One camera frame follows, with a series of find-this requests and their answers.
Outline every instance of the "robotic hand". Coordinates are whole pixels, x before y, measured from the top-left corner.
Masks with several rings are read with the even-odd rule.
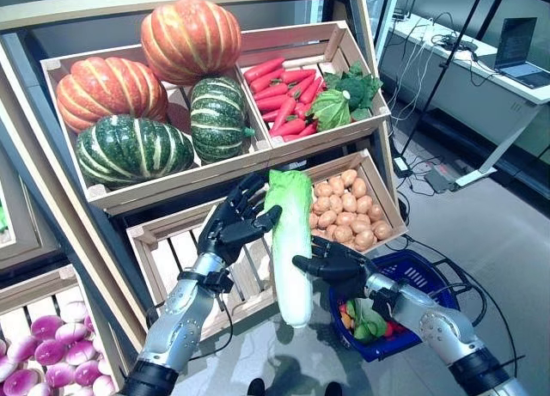
[[[384,319],[401,323],[437,353],[468,396],[527,396],[461,312],[443,308],[426,293],[385,277],[370,260],[337,242],[315,236],[312,253],[312,259],[295,256],[292,262],[323,278],[343,297],[371,298],[373,309]]]
[[[178,375],[193,355],[202,325],[214,298],[229,293],[233,282],[227,267],[239,258],[242,247],[268,232],[282,209],[263,210],[257,191],[265,180],[247,176],[207,218],[198,240],[199,257],[192,269],[178,276],[161,315],[151,326],[145,345],[120,395],[164,396],[172,393]]]

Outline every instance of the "gray floor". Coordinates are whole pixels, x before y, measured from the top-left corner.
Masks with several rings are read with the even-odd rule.
[[[396,136],[404,142],[402,133]],[[406,154],[409,161],[415,156],[452,158],[431,140],[421,135],[416,139]],[[431,192],[423,182],[412,183],[414,191]],[[491,179],[430,198],[412,193],[408,183],[400,191],[411,203],[409,235],[448,254],[493,294],[510,322],[518,354],[526,355],[519,362],[520,380],[532,396],[550,394],[550,221]],[[418,245],[412,248],[427,259],[439,259]],[[374,255],[386,253],[390,251],[381,248]],[[466,294],[461,306],[472,318],[480,308],[474,293]],[[371,363],[345,350],[333,334],[326,308],[325,286],[317,283],[314,316],[302,331],[285,326],[276,307],[247,320],[238,326],[230,347],[191,362],[174,394],[243,395],[255,377],[271,386],[270,395],[321,396],[330,381],[341,382],[345,396],[465,394],[423,344]],[[511,358],[504,325],[491,304],[477,331],[501,362]],[[222,345],[227,337],[215,338],[204,349]]]

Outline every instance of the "wooden crate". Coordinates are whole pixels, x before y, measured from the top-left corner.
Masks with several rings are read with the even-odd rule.
[[[30,334],[31,323],[46,314],[60,314],[66,303],[84,301],[94,323],[95,335],[99,336],[108,365],[112,370],[113,383],[117,390],[124,383],[123,374],[128,372],[128,361],[121,356],[119,343],[100,309],[86,296],[82,282],[71,265],[49,271],[40,276],[0,290],[0,336],[13,342]],[[24,363],[25,369],[35,369],[44,380],[46,368],[34,358]],[[72,394],[79,385],[65,387],[61,394]]]
[[[57,250],[52,231],[1,147],[0,201],[8,224],[0,233],[0,270]]]
[[[380,128],[384,121],[389,121],[390,111],[379,90],[372,101],[371,116],[367,119],[289,143],[284,143],[281,137],[271,138],[242,73],[272,58],[285,58],[286,69],[315,69],[320,75],[327,72],[341,74],[358,61],[365,75],[377,76],[376,58],[367,57],[367,64],[345,21],[244,31],[242,53],[237,64],[250,107],[273,147],[270,166],[366,137]]]
[[[401,220],[399,211],[367,150],[329,161],[305,170],[304,173],[316,183],[340,174],[348,168],[356,169],[358,177],[365,180],[368,194],[382,207],[384,219],[392,228],[391,237],[379,241],[369,250],[404,234],[405,223]],[[221,201],[223,198],[126,230],[155,303],[164,301],[177,283],[179,266],[185,268],[194,264],[200,227],[212,208]],[[225,295],[225,301],[235,322],[276,301],[270,267],[271,245],[270,232],[246,245],[240,258],[230,267],[235,287],[229,295]],[[220,311],[219,306],[215,305],[205,322],[202,339],[228,326],[227,317]]]
[[[145,205],[166,200],[174,196],[193,192],[200,188],[234,179],[243,174],[265,168],[269,156],[269,143],[265,136],[264,129],[258,124],[251,109],[248,109],[249,126],[255,129],[255,137],[251,137],[245,144],[245,153],[228,160],[219,161],[210,165],[201,165],[200,159],[195,154],[193,168],[186,171],[171,174],[156,180],[146,181],[134,186],[128,186],[114,191],[109,191],[103,185],[90,185],[83,177],[78,165],[75,153],[76,133],[69,129],[62,120],[57,108],[56,87],[59,81],[70,73],[70,67],[79,60],[89,57],[118,57],[127,58],[147,64],[141,45],[125,46],[108,50],[85,52],[70,56],[49,58],[41,61],[42,70],[52,97],[59,123],[64,134],[64,139],[69,146],[70,156],[74,162],[80,185],[82,186],[87,200],[102,208],[105,212],[116,215],[125,211],[134,210]],[[239,80],[237,69],[228,71],[227,76]],[[189,125],[189,112],[186,98],[190,88],[178,88],[173,84],[164,82],[168,91],[168,116],[171,123],[191,138]]]

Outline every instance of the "shoe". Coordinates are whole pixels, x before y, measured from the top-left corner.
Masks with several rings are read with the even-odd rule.
[[[265,396],[266,384],[260,378],[256,378],[248,385],[248,396]]]
[[[342,396],[342,386],[335,381],[331,381],[327,390],[325,390],[325,396]]]

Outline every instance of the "green striped pumpkin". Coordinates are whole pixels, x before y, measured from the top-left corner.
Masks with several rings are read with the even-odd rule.
[[[203,163],[226,160],[242,153],[242,141],[254,135],[246,128],[245,96],[226,76],[205,78],[191,94],[192,145]]]
[[[91,183],[113,189],[189,168],[193,146],[171,125],[111,115],[78,135],[76,158]]]

